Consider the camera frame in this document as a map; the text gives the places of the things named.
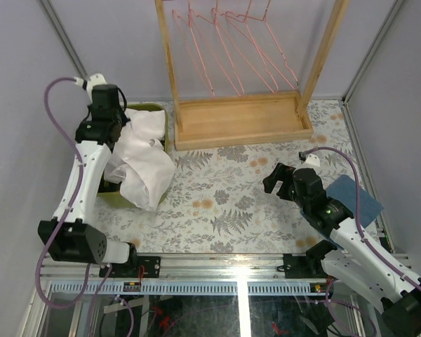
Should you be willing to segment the pink wire hanger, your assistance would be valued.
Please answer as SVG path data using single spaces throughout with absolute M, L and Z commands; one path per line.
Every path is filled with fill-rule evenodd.
M 215 84 L 211 76 L 206 40 L 193 13 L 194 1 L 180 1 L 172 11 L 173 24 L 188 57 L 188 65 L 199 83 L 205 88 L 209 98 L 216 98 Z

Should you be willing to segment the pink hanger of black shirt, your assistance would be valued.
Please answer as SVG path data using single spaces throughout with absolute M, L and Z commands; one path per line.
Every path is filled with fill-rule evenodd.
M 216 1 L 211 11 L 211 21 L 227 58 L 229 78 L 237 95 L 254 89 L 254 85 L 248 83 L 248 74 L 252 74 L 267 92 L 279 91 L 269 56 L 250 27 L 251 23 L 264 27 L 268 9 L 262 9 L 260 13 L 256 10 L 254 1 Z

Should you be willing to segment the pink hanger of white shirt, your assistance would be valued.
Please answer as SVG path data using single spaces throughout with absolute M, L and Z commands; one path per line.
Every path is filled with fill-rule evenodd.
M 289 89 L 298 89 L 300 82 L 296 71 L 289 64 L 288 56 L 269 22 L 272 2 L 264 1 L 263 4 L 265 7 L 260 8 L 254 1 L 249 1 L 241 12 L 225 11 L 222 16 L 231 28 L 251 43 L 263 71 L 261 78 L 271 86 L 270 91 L 278 92 L 280 82 Z

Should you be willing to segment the pink hanger of plaid shirt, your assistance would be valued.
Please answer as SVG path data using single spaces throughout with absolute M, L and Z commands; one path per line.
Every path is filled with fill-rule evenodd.
M 198 58 L 198 73 L 211 98 L 217 98 L 215 84 L 211 79 L 209 59 L 218 66 L 224 78 L 241 97 L 245 91 L 227 46 L 227 36 L 222 31 L 217 17 L 219 1 L 210 6 L 210 15 L 200 14 L 194 1 L 187 2 L 187 26 Z

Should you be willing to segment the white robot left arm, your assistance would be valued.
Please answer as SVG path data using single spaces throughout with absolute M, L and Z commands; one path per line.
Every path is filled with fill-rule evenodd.
M 104 79 L 75 79 L 75 83 L 91 103 L 75 137 L 67 140 L 74 163 L 65 192 L 51 220 L 39 223 L 38 235 L 55 261 L 104 264 L 115 277 L 132 277 L 140 267 L 134 244 L 110 241 L 91 225 L 104 169 L 128 121 L 120 104 L 123 95 Z

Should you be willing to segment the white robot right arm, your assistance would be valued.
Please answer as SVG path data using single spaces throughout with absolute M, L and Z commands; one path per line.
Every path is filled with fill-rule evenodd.
M 277 196 L 294 202 L 325 237 L 306 253 L 310 275 L 326 273 L 345 283 L 381 314 L 395 336 L 421 334 L 421 276 L 356 225 L 354 214 L 327 195 L 313 168 L 279 163 L 262 183 L 268 194 L 281 183 Z

